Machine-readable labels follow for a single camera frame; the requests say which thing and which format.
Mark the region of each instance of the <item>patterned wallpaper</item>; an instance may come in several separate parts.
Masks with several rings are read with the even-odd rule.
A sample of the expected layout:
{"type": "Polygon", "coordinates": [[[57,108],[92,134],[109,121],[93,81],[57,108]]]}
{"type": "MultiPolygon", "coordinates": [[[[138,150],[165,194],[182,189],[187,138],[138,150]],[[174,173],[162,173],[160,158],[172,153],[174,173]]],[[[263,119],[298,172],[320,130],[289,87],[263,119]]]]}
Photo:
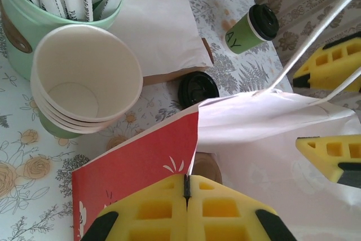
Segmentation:
{"type": "MultiPolygon", "coordinates": [[[[331,10],[336,0],[255,0],[266,3],[276,13],[280,30],[273,40],[280,60],[285,64],[295,50],[303,43],[315,26],[331,10]]],[[[355,32],[361,31],[361,0],[353,0],[321,34],[316,42],[306,51],[301,60],[290,71],[292,78],[295,71],[322,44],[338,40],[355,32]]],[[[294,88],[296,93],[312,97],[324,97],[327,91],[294,88]]],[[[347,106],[361,117],[361,94],[341,93],[332,102],[347,106]]]]}

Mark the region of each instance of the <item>table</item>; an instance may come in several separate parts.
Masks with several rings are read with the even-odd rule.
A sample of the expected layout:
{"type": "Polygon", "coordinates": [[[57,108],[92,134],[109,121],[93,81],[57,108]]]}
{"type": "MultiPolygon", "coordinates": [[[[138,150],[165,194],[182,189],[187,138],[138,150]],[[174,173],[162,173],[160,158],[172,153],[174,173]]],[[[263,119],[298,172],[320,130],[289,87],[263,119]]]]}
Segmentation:
{"type": "MultiPolygon", "coordinates": [[[[254,0],[190,0],[200,36],[215,58],[207,72],[221,96],[267,86],[282,69],[271,42],[239,56],[222,44],[224,30],[254,0]]],[[[29,82],[6,60],[0,28],[0,241],[73,238],[71,172],[104,151],[176,114],[178,81],[147,86],[115,125],[76,139],[55,138],[41,126],[29,82]]],[[[292,91],[284,79],[278,88],[292,91]]]]}

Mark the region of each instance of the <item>stacked paper cups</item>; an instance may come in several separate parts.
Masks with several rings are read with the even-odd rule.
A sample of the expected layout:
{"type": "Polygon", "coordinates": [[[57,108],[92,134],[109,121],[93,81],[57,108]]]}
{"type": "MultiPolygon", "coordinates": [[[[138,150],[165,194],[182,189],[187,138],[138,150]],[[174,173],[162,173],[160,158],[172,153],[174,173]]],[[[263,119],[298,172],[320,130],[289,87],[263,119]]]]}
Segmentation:
{"type": "Polygon", "coordinates": [[[117,121],[138,100],[143,77],[135,55],[116,36],[72,24],[40,41],[30,85],[44,128],[74,138],[117,121]]]}

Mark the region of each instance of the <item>green bucket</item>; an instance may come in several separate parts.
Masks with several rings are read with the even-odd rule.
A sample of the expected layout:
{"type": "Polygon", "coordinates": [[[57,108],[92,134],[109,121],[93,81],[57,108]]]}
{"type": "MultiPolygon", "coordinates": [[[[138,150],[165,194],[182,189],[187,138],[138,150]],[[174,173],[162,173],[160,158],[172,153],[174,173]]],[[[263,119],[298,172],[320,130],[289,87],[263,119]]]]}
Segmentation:
{"type": "Polygon", "coordinates": [[[27,80],[30,80],[34,50],[47,33],[67,24],[87,24],[108,29],[120,10],[119,6],[114,14],[103,20],[81,22],[55,16],[35,6],[29,0],[1,0],[1,2],[8,60],[27,80]]]}

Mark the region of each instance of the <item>black plastic lid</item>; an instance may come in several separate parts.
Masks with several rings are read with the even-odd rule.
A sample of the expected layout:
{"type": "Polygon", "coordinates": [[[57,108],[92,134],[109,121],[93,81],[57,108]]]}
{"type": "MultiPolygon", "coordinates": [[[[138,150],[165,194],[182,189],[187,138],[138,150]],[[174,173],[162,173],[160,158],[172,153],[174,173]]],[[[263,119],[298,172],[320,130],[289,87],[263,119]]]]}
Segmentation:
{"type": "Polygon", "coordinates": [[[273,40],[279,30],[278,20],[274,12],[266,4],[253,5],[249,9],[249,19],[253,28],[265,40],[273,40]]]}
{"type": "Polygon", "coordinates": [[[214,80],[204,72],[189,73],[179,84],[178,99],[183,109],[216,97],[219,97],[218,88],[214,80]]]}

